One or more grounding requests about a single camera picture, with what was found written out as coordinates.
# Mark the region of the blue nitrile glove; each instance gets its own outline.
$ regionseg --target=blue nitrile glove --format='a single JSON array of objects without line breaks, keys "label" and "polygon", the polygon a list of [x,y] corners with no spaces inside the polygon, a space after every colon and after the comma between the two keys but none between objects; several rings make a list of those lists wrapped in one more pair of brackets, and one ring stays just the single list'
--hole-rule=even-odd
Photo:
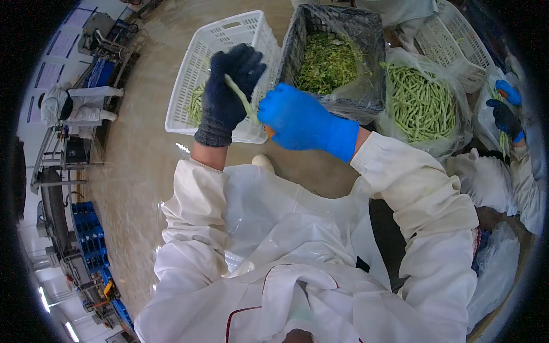
[{"label": "blue nitrile glove", "polygon": [[225,74],[251,101],[255,85],[267,68],[259,63],[262,57],[263,54],[242,43],[211,58],[210,78],[202,94],[202,120],[194,134],[198,143],[214,148],[231,145],[233,130],[246,118],[246,111],[240,98],[225,83]]},{"label": "blue nitrile glove", "polygon": [[501,89],[502,91],[507,93],[506,100],[511,105],[515,105],[515,106],[520,106],[521,105],[522,99],[520,97],[520,94],[507,81],[497,80],[496,81],[496,89]]},{"label": "blue nitrile glove", "polygon": [[494,108],[492,114],[494,115],[496,127],[510,135],[513,143],[518,143],[524,138],[524,132],[518,118],[515,117],[506,104],[496,99],[490,99],[486,102],[486,105]]},{"label": "blue nitrile glove", "polygon": [[336,117],[305,92],[280,83],[259,103],[257,118],[289,150],[324,150],[345,162],[355,152],[358,123]]}]

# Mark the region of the worker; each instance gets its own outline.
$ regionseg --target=worker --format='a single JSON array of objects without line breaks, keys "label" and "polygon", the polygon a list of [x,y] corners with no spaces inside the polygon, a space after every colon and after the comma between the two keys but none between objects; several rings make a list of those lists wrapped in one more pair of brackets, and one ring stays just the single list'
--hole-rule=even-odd
[{"label": "worker", "polygon": [[123,97],[124,90],[109,86],[70,89],[70,82],[54,84],[38,98],[40,118],[51,127],[65,123],[84,126],[90,122],[108,119],[115,121],[116,113],[103,109],[104,97]]},{"label": "worker", "polygon": [[[507,81],[496,81],[496,89],[504,93],[507,102],[511,105],[522,105],[519,92]],[[503,163],[498,161],[479,166],[480,163],[486,162],[488,158],[479,157],[475,149],[469,154],[449,158],[446,163],[446,170],[449,175],[459,176],[462,184],[465,184],[465,178],[471,180],[470,183],[467,182],[464,191],[473,198],[476,206],[489,206],[498,212],[507,212],[508,215],[514,215],[518,212],[520,221],[525,228],[534,234],[540,234],[543,225],[543,214],[545,214],[543,207],[545,195],[542,193],[545,187],[540,186],[534,179],[532,162],[522,125],[504,102],[489,99],[486,101],[486,105],[494,108],[492,114],[496,127],[511,138],[510,167],[508,169],[500,167],[503,166]]]},{"label": "worker", "polygon": [[[466,306],[477,284],[471,263],[478,219],[459,179],[428,153],[336,117],[282,83],[260,102],[259,120],[286,149],[324,150],[349,162],[361,175],[358,191],[388,203],[407,241],[403,296],[357,268],[356,256],[347,258],[343,227],[328,214],[295,220],[299,204],[290,204],[289,215],[272,228],[295,248],[277,245],[276,256],[222,277],[229,248],[223,168],[232,132],[246,117],[224,74],[250,100],[265,70],[260,60],[261,53],[243,44],[211,59],[191,158],[178,162],[174,195],[163,206],[165,244],[154,266],[160,281],[135,320],[141,342],[464,342]],[[330,228],[329,239],[339,245],[308,233],[310,221]],[[310,255],[322,260],[303,257]]]}]

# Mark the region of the poster on wall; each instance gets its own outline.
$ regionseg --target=poster on wall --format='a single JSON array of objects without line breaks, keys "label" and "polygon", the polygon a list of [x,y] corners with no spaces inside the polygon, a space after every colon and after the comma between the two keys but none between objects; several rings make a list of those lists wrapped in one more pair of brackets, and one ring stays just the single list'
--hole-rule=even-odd
[{"label": "poster on wall", "polygon": [[27,123],[38,123],[38,122],[40,122],[40,109],[38,108],[38,98],[31,97],[29,114],[27,114]]},{"label": "poster on wall", "polygon": [[59,82],[64,64],[43,62],[36,78],[35,88],[48,89]]},{"label": "poster on wall", "polygon": [[84,27],[84,24],[88,20],[88,18],[95,12],[94,9],[84,9],[84,8],[76,8],[70,15],[70,17],[66,20],[65,25],[70,25],[74,27]]},{"label": "poster on wall", "polygon": [[46,54],[48,56],[68,58],[79,37],[78,33],[58,31]]}]

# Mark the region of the wall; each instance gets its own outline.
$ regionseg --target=wall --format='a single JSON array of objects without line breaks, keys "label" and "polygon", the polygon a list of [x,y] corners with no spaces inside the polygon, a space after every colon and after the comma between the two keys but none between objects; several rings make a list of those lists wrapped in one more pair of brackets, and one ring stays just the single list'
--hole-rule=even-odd
[{"label": "wall", "polygon": [[[93,10],[96,12],[107,13],[111,18],[116,19],[124,11],[126,4],[118,0],[84,0],[80,1],[77,7],[90,9],[90,14]],[[59,37],[61,38],[67,38],[69,36],[76,37],[76,35],[82,34],[82,28],[74,25],[62,24],[59,27],[58,32],[60,32]],[[92,60],[91,56],[78,53],[77,43],[75,43],[74,47],[70,50],[68,57],[66,55],[63,57],[54,56],[51,51],[50,54],[48,54],[48,50],[52,46],[54,37],[50,39],[45,51],[43,52],[42,58],[36,66],[36,70],[32,74],[19,116],[18,136],[24,142],[25,162],[27,166],[25,211],[24,219],[19,226],[19,234],[26,251],[30,256],[44,255],[44,249],[47,246],[52,245],[49,238],[38,237],[36,231],[36,215],[38,202],[42,199],[40,193],[39,195],[35,195],[29,190],[33,167],[47,129],[43,124],[41,124],[41,122],[27,123],[31,98],[34,96],[35,101],[37,101],[40,94],[45,91],[44,88],[35,88],[36,81],[40,73],[40,68],[43,63],[63,65],[61,74],[57,75],[59,77],[59,82],[70,81],[71,83],[74,83],[87,68],[87,63]],[[68,194],[69,191],[69,187],[64,186],[64,194]],[[68,225],[69,229],[72,229],[72,223],[70,223],[70,221],[68,221]],[[105,328],[103,325],[96,325],[91,317],[89,317],[89,313],[83,309],[79,298],[75,296],[75,294],[72,297],[68,297],[68,295],[73,294],[67,293],[67,291],[69,291],[69,287],[66,284],[65,276],[63,275],[60,267],[47,268],[37,271],[36,277],[42,284],[47,294],[51,297],[50,299],[61,296],[67,299],[60,304],[55,305],[55,311],[51,311],[51,315],[58,317],[56,318],[58,320],[70,320],[72,322],[72,326],[77,332],[77,335],[79,336],[80,342],[103,343],[106,338],[121,330],[120,327],[110,330]]]}]

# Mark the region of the wet floor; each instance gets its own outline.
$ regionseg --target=wet floor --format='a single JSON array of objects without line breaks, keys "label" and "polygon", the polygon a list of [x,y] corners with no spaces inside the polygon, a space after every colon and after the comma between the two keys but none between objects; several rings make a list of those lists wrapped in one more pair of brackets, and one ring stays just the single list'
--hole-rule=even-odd
[{"label": "wet floor", "polygon": [[[140,25],[136,44],[141,57],[125,87],[119,119],[110,127],[105,167],[87,171],[87,193],[105,229],[110,269],[132,318],[158,282],[153,265],[166,227],[158,204],[173,194],[173,172],[183,157],[180,147],[190,148],[194,141],[164,129],[183,56],[198,28],[251,10],[265,13],[282,46],[294,11],[289,0],[166,0]],[[232,144],[227,165],[249,164],[256,154],[267,155],[279,176],[328,198],[347,195],[358,177],[326,153],[287,151],[272,142]]]}]

